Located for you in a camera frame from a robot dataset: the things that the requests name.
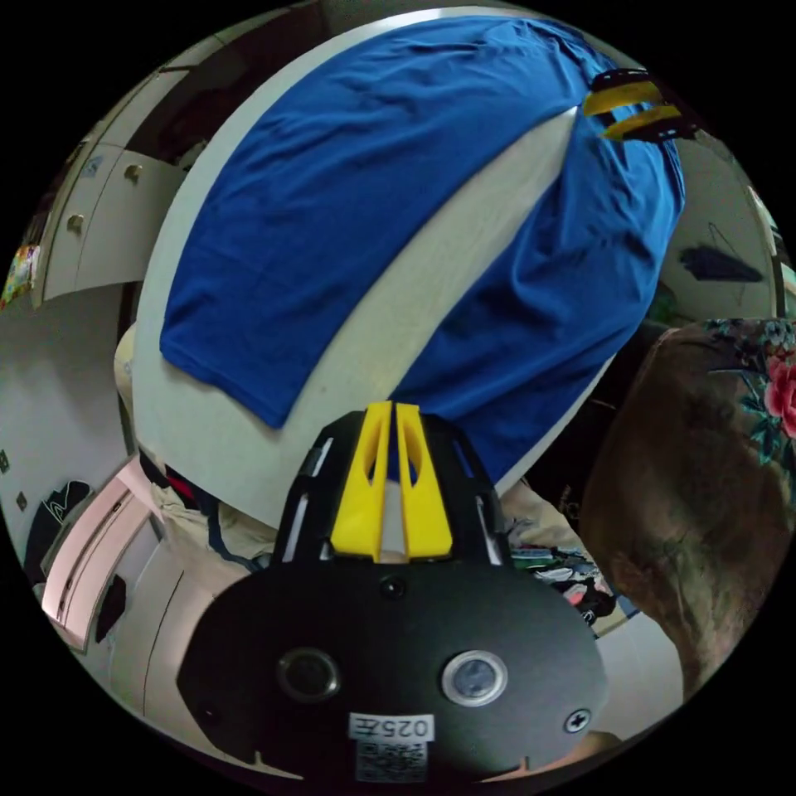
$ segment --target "drawer knob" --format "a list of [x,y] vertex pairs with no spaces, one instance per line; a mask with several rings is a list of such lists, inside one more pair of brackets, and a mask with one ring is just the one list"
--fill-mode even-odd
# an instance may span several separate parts
[[124,169],[124,179],[130,180],[131,182],[138,182],[138,178],[141,176],[141,170],[141,167],[137,163],[130,163],[130,165]]
[[66,229],[78,235],[83,231],[83,216],[75,213],[66,220]]

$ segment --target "camera lens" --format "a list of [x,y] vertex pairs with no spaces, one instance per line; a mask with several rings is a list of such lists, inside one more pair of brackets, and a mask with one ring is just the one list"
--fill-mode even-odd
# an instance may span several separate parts
[[335,662],[321,650],[306,647],[290,650],[279,660],[277,680],[285,694],[304,703],[321,702],[340,688]]
[[505,690],[508,670],[503,661],[483,650],[457,655],[442,672],[442,691],[462,707],[483,707]]

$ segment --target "pink cabinet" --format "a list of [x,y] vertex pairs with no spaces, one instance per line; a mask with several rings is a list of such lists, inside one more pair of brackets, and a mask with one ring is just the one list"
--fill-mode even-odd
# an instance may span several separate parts
[[41,607],[77,652],[87,649],[114,572],[150,517],[139,471],[138,459],[125,464],[78,517],[52,558]]

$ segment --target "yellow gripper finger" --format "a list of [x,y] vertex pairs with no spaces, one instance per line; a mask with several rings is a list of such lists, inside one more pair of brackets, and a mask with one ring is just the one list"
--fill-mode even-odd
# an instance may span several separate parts
[[640,114],[635,114],[635,116],[612,124],[603,131],[603,138],[607,138],[610,141],[622,141],[628,133],[632,133],[634,130],[646,127],[653,122],[659,122],[662,119],[678,119],[680,116],[680,111],[674,105],[659,105],[657,108],[644,110]]
[[[454,540],[419,407],[396,404],[396,426],[406,555],[410,561],[444,558],[450,555]],[[416,473],[414,484],[410,463]]]
[[584,100],[583,113],[585,116],[607,114],[611,110],[623,108],[626,105],[638,105],[642,102],[649,102],[653,105],[663,102],[660,89],[649,80],[595,91]]
[[332,529],[336,555],[379,561],[391,416],[391,401],[367,407]]

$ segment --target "qr code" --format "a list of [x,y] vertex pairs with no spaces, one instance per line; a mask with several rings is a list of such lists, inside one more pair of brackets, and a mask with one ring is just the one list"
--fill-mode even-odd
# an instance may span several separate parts
[[359,782],[425,782],[428,763],[427,744],[357,743]]

